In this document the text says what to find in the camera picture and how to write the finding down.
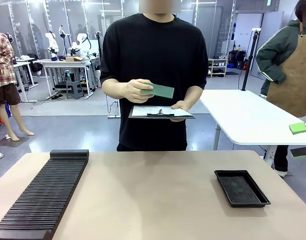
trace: brown apron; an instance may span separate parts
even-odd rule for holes
[[[286,74],[284,82],[270,83],[267,100],[300,118],[306,116],[306,35],[300,24],[301,35],[293,54],[279,67]]]

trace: stool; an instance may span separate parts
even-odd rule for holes
[[[80,99],[81,97],[84,96],[84,92],[82,89],[81,81],[66,81],[66,94],[67,94],[67,99],[70,96],[73,96],[76,100]]]

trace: black t-shirt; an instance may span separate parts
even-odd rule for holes
[[[158,23],[142,14],[114,22],[106,31],[101,62],[103,83],[107,79],[129,82],[148,79],[175,88],[173,99],[154,96],[144,104],[120,100],[119,142],[137,150],[185,148],[185,121],[128,118],[134,105],[172,106],[184,100],[187,89],[204,89],[208,72],[205,40],[201,31],[181,19]]]

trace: black tray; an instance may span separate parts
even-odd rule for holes
[[[233,208],[261,208],[271,204],[248,171],[217,170],[215,174]]]

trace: mannequin leg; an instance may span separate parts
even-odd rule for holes
[[[19,126],[19,130],[22,131],[23,133],[26,133],[29,136],[35,135],[33,132],[28,131],[27,128],[25,127],[18,105],[10,105],[10,106],[11,106],[11,112]]]
[[[12,130],[12,126],[11,126],[11,123],[9,122],[8,114],[6,112],[5,104],[0,105],[0,116],[6,127],[7,134],[11,137],[13,141],[19,141],[20,139],[14,134]]]

